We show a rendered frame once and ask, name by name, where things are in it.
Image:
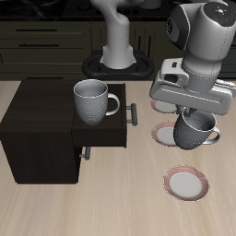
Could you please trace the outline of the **dark wooden cabinet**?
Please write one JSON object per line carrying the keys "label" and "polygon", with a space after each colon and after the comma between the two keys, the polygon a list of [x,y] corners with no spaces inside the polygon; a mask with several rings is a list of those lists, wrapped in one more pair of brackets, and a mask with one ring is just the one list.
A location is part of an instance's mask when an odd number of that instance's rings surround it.
{"label": "dark wooden cabinet", "polygon": [[76,112],[75,79],[25,79],[0,122],[0,141],[16,183],[78,182],[80,161],[93,147],[125,147],[127,125],[137,124],[136,106],[126,104],[124,84],[108,91],[120,100],[117,113],[95,126]]}

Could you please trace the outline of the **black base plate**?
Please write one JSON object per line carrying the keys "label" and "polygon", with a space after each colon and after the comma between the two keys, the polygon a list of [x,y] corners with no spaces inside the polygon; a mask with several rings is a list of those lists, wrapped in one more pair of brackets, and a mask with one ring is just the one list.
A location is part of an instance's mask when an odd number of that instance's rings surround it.
{"label": "black base plate", "polygon": [[102,50],[95,50],[84,61],[82,70],[88,78],[106,81],[137,81],[148,80],[154,72],[153,62],[141,50],[134,50],[136,62],[125,69],[111,69],[107,67],[100,62],[102,56]]}

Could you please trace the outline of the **grey dotted porcelain mug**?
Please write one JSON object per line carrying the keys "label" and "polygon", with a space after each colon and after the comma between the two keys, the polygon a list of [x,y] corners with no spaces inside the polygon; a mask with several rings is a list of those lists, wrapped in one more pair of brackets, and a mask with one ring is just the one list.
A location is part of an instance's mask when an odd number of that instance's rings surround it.
{"label": "grey dotted porcelain mug", "polygon": [[221,132],[213,113],[197,110],[190,118],[186,117],[186,108],[179,115],[174,129],[175,144],[184,150],[198,148],[201,145],[212,145],[219,141]]}
{"label": "grey dotted porcelain mug", "polygon": [[[99,124],[105,116],[116,114],[120,101],[114,94],[108,92],[108,86],[97,79],[87,79],[74,85],[74,100],[77,114],[88,125]],[[116,108],[108,112],[108,99],[116,101]]]}

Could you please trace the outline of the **white plate with red rim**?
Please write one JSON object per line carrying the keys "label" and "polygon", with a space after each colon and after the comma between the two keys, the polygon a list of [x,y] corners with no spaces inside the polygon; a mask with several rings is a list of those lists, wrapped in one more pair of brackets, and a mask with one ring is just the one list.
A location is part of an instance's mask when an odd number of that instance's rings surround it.
{"label": "white plate with red rim", "polygon": [[150,102],[150,105],[157,112],[161,112],[161,113],[176,113],[177,112],[177,108],[174,104],[164,102],[161,100],[152,100]]}
{"label": "white plate with red rim", "polygon": [[166,147],[176,147],[173,138],[175,122],[162,122],[156,124],[151,131],[152,138],[159,144]]}
{"label": "white plate with red rim", "polygon": [[184,202],[196,202],[209,191],[207,177],[191,166],[175,166],[163,176],[165,190],[174,198]]}

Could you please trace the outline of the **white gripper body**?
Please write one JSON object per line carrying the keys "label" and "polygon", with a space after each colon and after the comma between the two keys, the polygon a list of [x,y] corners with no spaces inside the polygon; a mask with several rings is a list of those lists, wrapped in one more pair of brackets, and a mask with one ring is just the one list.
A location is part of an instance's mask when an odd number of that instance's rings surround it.
{"label": "white gripper body", "polygon": [[153,100],[224,115],[229,111],[231,102],[236,97],[236,85],[232,82],[217,79],[208,92],[194,93],[161,79],[159,74],[160,72],[157,73],[149,92]]}

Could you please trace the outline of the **dark kitchen cupboards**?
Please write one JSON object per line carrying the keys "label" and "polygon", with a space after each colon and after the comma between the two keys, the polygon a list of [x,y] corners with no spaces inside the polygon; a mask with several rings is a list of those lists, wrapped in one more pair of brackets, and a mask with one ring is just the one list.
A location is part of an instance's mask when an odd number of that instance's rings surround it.
{"label": "dark kitchen cupboards", "polygon": [[[167,38],[171,10],[192,0],[142,0],[119,6],[130,20],[129,42],[154,65],[183,56]],[[0,81],[86,79],[84,61],[107,41],[102,13],[90,0],[0,0]]]}

